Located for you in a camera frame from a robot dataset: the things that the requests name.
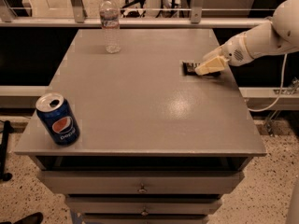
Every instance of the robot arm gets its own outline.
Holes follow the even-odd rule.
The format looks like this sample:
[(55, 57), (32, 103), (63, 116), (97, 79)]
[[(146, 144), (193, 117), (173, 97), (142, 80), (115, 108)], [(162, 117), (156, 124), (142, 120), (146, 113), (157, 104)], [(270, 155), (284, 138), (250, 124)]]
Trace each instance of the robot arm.
[(299, 0), (287, 0), (273, 18), (244, 33), (231, 37), (225, 44), (203, 57), (195, 68), (197, 75), (221, 71), (228, 63), (240, 66), (265, 55), (299, 51)]

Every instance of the drawer handle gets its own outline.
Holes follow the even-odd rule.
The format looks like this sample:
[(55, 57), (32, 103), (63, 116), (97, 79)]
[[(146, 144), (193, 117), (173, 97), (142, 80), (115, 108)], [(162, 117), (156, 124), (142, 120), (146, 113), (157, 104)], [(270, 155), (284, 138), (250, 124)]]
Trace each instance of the drawer handle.
[(144, 188), (144, 185), (143, 185), (143, 184), (141, 184), (141, 188), (138, 190), (138, 192), (139, 192), (140, 194), (145, 194), (145, 193), (148, 192), (148, 190)]
[(146, 209), (144, 209), (144, 210), (141, 212), (141, 216), (143, 216), (143, 217), (147, 216), (148, 214), (149, 214), (149, 212), (148, 212)]

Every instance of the desk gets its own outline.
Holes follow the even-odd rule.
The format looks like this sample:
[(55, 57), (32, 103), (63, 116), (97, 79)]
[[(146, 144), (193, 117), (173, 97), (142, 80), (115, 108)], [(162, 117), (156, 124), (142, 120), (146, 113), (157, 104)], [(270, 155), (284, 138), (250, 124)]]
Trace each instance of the desk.
[(211, 30), (121, 30), (107, 54), (101, 30), (80, 30), (50, 83), (81, 129), (56, 146), (34, 114), (15, 152), (85, 220), (206, 223), (221, 195), (265, 155), (227, 67), (219, 77), (186, 77), (181, 61), (218, 46)]

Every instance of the metal drawer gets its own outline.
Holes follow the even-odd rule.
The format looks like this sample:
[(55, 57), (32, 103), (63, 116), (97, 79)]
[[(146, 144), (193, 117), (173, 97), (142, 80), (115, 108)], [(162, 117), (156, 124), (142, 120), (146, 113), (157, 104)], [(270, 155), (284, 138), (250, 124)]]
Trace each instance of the metal drawer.
[(41, 181), (63, 194), (223, 194), (241, 172), (42, 172)]
[(139, 197), (67, 198), (66, 204), (78, 213), (97, 214), (152, 214), (208, 215), (221, 206), (221, 200), (192, 197), (160, 198), (149, 195)]
[(85, 222), (98, 224), (207, 224), (205, 216), (189, 215), (157, 215), (157, 216), (135, 216), (135, 215), (83, 215)]

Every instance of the water bottle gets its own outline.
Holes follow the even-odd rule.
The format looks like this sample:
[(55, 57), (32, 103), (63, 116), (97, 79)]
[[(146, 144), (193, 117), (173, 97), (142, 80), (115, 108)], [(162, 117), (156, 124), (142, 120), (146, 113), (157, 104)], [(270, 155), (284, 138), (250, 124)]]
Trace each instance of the water bottle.
[(119, 8), (113, 0), (103, 0), (100, 6), (100, 18), (104, 33), (106, 50), (116, 53), (121, 50), (119, 42)]

